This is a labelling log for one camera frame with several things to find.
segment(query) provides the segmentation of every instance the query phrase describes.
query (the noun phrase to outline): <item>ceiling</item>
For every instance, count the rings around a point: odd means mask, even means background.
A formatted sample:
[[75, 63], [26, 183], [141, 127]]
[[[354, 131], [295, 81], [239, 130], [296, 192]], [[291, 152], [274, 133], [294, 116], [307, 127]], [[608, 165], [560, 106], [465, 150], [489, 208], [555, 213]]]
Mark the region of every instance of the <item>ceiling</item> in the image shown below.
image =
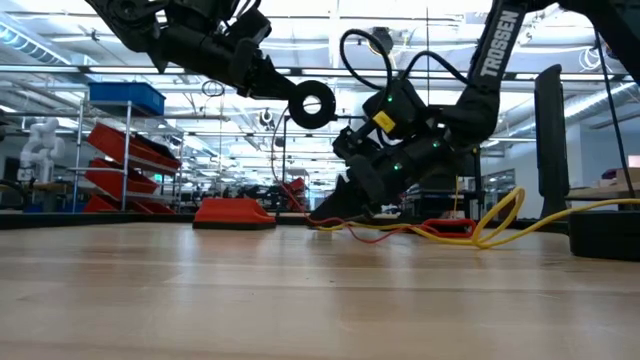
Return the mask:
[[[2, 2], [6, 17], [0, 16], [0, 23], [3, 19], [14, 22], [21, 31], [33, 36], [33, 39], [37, 38], [46, 48], [55, 49], [56, 53], [70, 62], [77, 64], [78, 59], [82, 59], [85, 64], [86, 61], [93, 61], [89, 64], [100, 66], [152, 65], [146, 54], [133, 53], [123, 46], [82, 0]], [[350, 28], [371, 30], [373, 27], [388, 27], [395, 42], [392, 57], [396, 69], [405, 68], [416, 52], [428, 47], [456, 68], [466, 71], [491, 3], [491, 0], [263, 0], [260, 10], [270, 18], [273, 32], [261, 48], [272, 57], [278, 68], [340, 70], [344, 69], [344, 64], [340, 61], [337, 41], [344, 31]], [[557, 6], [529, 14], [519, 40], [509, 62], [510, 72], [539, 73], [554, 64], [561, 64], [565, 73], [588, 74], [600, 69], [595, 64], [597, 59], [588, 50], [594, 42], [589, 21]], [[381, 58], [366, 45], [358, 44], [355, 38], [347, 43], [346, 54], [357, 69], [383, 68]], [[91, 60], [78, 55], [86, 55]], [[608, 65], [613, 73], [625, 72], [619, 63], [609, 60]], [[34, 59], [3, 44], [0, 44], [0, 63], [38, 65]], [[419, 61], [414, 70], [443, 71], [437, 63], [427, 60]], [[13, 91], [15, 81], [25, 81], [37, 89], [44, 89], [79, 104], [86, 90], [82, 79], [81, 75], [0, 73], [0, 92]], [[185, 142], [196, 150], [193, 154], [196, 158], [195, 167], [218, 167], [217, 175], [226, 168], [231, 173], [229, 176], [256, 179], [263, 183], [273, 180], [268, 160], [271, 137], [256, 136], [247, 141], [242, 133], [267, 132], [260, 125], [261, 113], [268, 108], [277, 120], [286, 106], [284, 102], [243, 98], [233, 94], [233, 89], [228, 89], [224, 97], [210, 98], [201, 93], [201, 84], [206, 81], [203, 76], [103, 74], [101, 79], [145, 81], [161, 89], [166, 96], [166, 112], [181, 117], [170, 119], [167, 123], [169, 128], [195, 133], [189, 136], [189, 142]], [[336, 92], [340, 115], [362, 115], [360, 106], [372, 95], [369, 89], [347, 77], [321, 77], [321, 80]], [[454, 104], [463, 90], [463, 85], [455, 80], [427, 82], [417, 79], [415, 85], [423, 100], [430, 104]], [[506, 128], [511, 121], [522, 121], [533, 115], [531, 89], [531, 81], [505, 83], [501, 95], [501, 127]], [[568, 95], [586, 97], [602, 89], [603, 84], [597, 78], [589, 82], [565, 84]], [[10, 102], [10, 97], [5, 97], [4, 101], [0, 99], [0, 103], [18, 111], [53, 111], [68, 107], [32, 91], [20, 89], [20, 92], [32, 101], [25, 102], [23, 99], [22, 102]], [[514, 109], [521, 110], [518, 116], [512, 116], [516, 113], [512, 111]], [[224, 120], [196, 119], [203, 115], [221, 115]], [[293, 123], [288, 124], [288, 132], [300, 137], [290, 138], [287, 143], [287, 154], [291, 156], [287, 159], [287, 167], [308, 169], [312, 180], [327, 180], [321, 188], [331, 188], [336, 175], [344, 171], [344, 165], [332, 154], [332, 135], [349, 123], [348, 119], [332, 122], [314, 132], [325, 135], [320, 138], [304, 137], [307, 131]], [[147, 124], [134, 124], [138, 130], [146, 132], [158, 130], [157, 125], [150, 129]], [[204, 163], [204, 160], [195, 164], [198, 158], [207, 158], [203, 155], [203, 149], [221, 155], [227, 164]], [[282, 161], [278, 154], [281, 153], [276, 153], [278, 161]]]

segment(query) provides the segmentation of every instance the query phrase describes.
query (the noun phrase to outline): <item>robotic arm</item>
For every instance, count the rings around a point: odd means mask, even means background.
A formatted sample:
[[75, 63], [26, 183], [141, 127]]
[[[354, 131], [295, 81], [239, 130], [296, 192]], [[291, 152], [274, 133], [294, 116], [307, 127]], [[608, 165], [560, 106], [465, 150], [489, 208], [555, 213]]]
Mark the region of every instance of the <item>robotic arm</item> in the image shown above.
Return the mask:
[[[259, 50], [271, 26], [258, 11], [260, 0], [233, 17], [239, 0], [86, 0], [122, 42], [146, 52], [163, 72], [174, 62], [238, 89], [241, 96], [289, 101], [292, 119], [315, 129], [334, 117], [335, 97], [317, 81], [294, 85], [279, 74]], [[312, 218], [350, 218], [372, 215], [397, 200], [414, 183], [455, 167], [462, 154], [494, 132], [500, 107], [500, 85], [528, 12], [553, 0], [494, 0], [478, 48], [472, 58], [466, 88], [454, 106], [426, 106], [408, 80], [413, 64], [389, 86], [367, 100], [363, 109], [371, 119], [360, 129], [342, 130], [334, 152], [346, 161], [349, 181], [340, 178], [335, 192]], [[640, 0], [559, 0], [567, 10], [588, 17], [633, 78], [640, 83]], [[163, 10], [167, 23], [156, 14]], [[303, 102], [320, 99], [321, 110], [308, 114]], [[384, 131], [391, 146], [368, 135]]]

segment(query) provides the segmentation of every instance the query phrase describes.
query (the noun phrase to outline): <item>computer monitor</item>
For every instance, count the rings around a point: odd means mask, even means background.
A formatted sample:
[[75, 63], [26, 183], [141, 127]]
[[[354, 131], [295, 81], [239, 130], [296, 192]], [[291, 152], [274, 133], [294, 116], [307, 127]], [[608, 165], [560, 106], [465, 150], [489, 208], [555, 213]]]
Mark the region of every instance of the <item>computer monitor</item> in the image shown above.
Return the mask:
[[544, 198], [543, 218], [566, 210], [565, 197], [569, 194], [561, 72], [562, 66], [554, 65], [535, 81], [538, 191]]

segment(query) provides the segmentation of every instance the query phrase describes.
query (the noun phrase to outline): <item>circular joint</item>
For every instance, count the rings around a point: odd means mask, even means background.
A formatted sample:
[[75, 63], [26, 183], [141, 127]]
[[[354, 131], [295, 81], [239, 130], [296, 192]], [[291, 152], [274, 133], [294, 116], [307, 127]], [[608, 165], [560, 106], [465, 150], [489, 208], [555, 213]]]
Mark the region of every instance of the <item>circular joint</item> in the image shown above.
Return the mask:
[[[317, 98], [320, 110], [314, 114], [305, 109], [307, 98]], [[329, 87], [316, 80], [308, 80], [298, 84], [289, 98], [289, 113], [299, 126], [315, 130], [329, 123], [336, 113], [336, 97]]]

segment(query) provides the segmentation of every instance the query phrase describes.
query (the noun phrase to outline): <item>white robot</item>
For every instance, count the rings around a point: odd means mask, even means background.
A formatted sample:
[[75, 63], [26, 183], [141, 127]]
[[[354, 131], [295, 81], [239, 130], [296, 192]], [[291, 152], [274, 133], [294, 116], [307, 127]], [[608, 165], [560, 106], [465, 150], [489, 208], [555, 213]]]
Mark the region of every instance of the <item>white robot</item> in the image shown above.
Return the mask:
[[64, 140], [55, 135], [57, 127], [55, 118], [31, 125], [29, 141], [20, 153], [19, 181], [53, 181], [54, 159], [61, 159], [65, 148]]

